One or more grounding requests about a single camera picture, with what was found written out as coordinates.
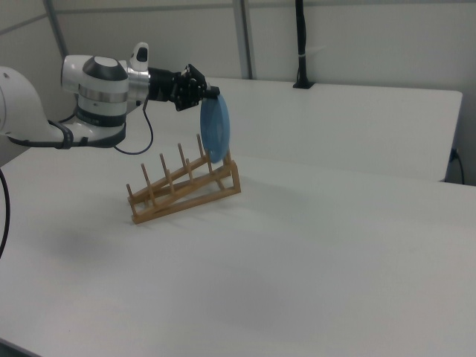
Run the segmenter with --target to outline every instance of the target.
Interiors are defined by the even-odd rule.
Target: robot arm
[[[127,102],[171,101],[176,110],[217,98],[192,65],[183,72],[149,68],[149,46],[137,44],[128,61],[93,56],[67,56],[61,84],[77,94],[72,123],[48,120],[36,90],[19,72],[0,67],[0,134],[28,147],[114,147],[126,137]]]

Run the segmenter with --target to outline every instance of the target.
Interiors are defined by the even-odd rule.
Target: white wall
[[[0,65],[30,80],[51,120],[72,113],[74,97],[61,89],[62,58],[42,1],[0,1]],[[24,151],[0,136],[0,166]]]
[[[54,6],[70,54],[125,60],[144,41],[152,67],[181,71],[192,63],[206,76],[242,77],[231,0],[57,0]]]
[[[257,79],[295,81],[292,3],[250,0]],[[461,91],[455,146],[476,184],[476,4],[308,4],[305,16],[308,51],[323,46],[307,60],[311,80]],[[449,178],[460,181],[456,161]]]

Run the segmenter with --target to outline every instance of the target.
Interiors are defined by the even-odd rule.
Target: wooden frame
[[[165,177],[150,183],[146,167],[142,164],[142,173],[146,180],[146,187],[136,193],[132,193],[130,185],[127,184],[129,203],[132,209],[132,221],[135,224],[163,217],[181,210],[187,210],[188,208],[203,205],[241,192],[238,167],[235,161],[231,160],[230,151],[228,150],[227,155],[223,158],[223,165],[214,170],[208,152],[204,153],[203,151],[200,135],[196,137],[199,143],[199,158],[190,162],[188,158],[184,157],[181,144],[178,144],[182,163],[180,169],[171,173],[170,170],[167,169],[164,156],[160,154]],[[208,166],[208,173],[194,177],[193,171],[205,164]],[[183,182],[173,183],[183,176],[188,176],[189,179]],[[229,176],[232,178],[233,185],[231,187],[225,187],[222,180]],[[213,182],[216,182],[219,191],[177,202]]]

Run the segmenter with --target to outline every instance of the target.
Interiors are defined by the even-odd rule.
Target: blue dish
[[[214,164],[222,160],[230,146],[230,118],[225,99],[204,99],[200,110],[200,131],[205,150]]]

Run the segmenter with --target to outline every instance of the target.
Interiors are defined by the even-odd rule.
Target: white table
[[[131,115],[124,149],[147,142],[142,120]],[[167,142],[180,136],[196,157],[192,135],[159,130],[170,125],[155,122],[140,157],[30,149],[4,166],[3,339],[42,356],[476,350],[473,187],[251,158],[232,144],[241,194],[133,225],[125,184],[144,186],[140,163],[152,179],[160,152],[178,167]]]
[[[456,91],[210,79],[231,117],[236,154],[440,181],[462,94]],[[199,110],[150,107],[166,144],[194,135]]]

